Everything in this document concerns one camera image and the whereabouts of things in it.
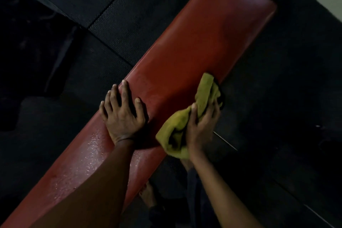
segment forearm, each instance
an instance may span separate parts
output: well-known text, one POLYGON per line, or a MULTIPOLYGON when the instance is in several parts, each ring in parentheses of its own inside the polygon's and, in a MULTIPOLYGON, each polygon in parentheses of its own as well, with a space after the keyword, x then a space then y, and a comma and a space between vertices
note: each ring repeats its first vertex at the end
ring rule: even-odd
POLYGON ((118 226, 133 152, 132 141, 117 143, 95 173, 32 228, 118 226))
POLYGON ((204 153, 197 153, 191 160, 223 228, 262 228, 204 153))

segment red bench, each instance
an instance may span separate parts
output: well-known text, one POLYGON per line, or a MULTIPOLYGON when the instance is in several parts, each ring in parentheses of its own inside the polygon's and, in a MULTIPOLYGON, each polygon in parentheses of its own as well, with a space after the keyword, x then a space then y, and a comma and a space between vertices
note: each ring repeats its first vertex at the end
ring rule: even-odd
MULTIPOLYGON (((275 10, 271 0, 189 1, 126 77, 133 99, 139 96, 146 104, 152 144, 165 120, 194 101, 203 73, 222 82, 275 10)), ((2 227, 29 227, 84 182, 112 150, 96 113, 2 227)), ((125 207, 164 157, 160 146, 135 151, 125 207)))

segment foot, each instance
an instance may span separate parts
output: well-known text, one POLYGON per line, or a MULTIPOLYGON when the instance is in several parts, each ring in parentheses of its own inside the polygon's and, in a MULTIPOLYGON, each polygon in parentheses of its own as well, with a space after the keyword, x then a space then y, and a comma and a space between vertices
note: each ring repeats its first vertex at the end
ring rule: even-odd
POLYGON ((146 183, 146 187, 139 192, 139 196, 142 198, 148 208, 157 205, 156 197, 154 196, 153 187, 149 182, 146 183))
POLYGON ((187 172, 189 172, 189 170, 194 167, 193 163, 190 160, 181 159, 181 162, 187 172))

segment yellow towel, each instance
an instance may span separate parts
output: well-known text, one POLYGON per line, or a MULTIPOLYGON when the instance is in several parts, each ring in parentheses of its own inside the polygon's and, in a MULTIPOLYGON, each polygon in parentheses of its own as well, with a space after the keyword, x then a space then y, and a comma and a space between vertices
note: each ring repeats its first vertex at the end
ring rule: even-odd
MULTIPOLYGON (((204 73, 195 95, 199 121, 207 109, 208 101, 218 99, 219 105, 222 107, 223 103, 220 102, 220 98, 222 98, 222 94, 219 86, 214 81, 214 77, 208 73, 204 73)), ((173 157, 180 159, 189 158, 183 134, 189 121, 190 112, 191 105, 186 109, 175 112, 166 120, 156 134, 156 139, 164 148, 165 152, 173 157)))

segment hand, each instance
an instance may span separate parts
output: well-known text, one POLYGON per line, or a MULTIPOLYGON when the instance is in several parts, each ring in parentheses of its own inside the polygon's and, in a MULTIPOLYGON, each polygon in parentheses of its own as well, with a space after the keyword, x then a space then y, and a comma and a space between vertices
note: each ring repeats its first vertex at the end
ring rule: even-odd
POLYGON ((203 146, 212 141, 213 131, 219 117, 220 106, 217 100, 215 100, 213 103, 208 103, 207 112, 197 124, 197 105, 195 103, 192 104, 190 118, 186 128, 186 144, 191 161, 196 156, 204 155, 203 146))
POLYGON ((136 98, 134 101, 136 110, 135 117, 129 108, 128 94, 128 83, 126 80, 123 80, 121 106, 119 106, 117 100, 120 93, 116 84, 108 91, 105 101, 101 101, 100 104, 100 114, 114 144, 122 140, 133 140, 135 134, 144 127, 146 122, 141 100, 136 98))

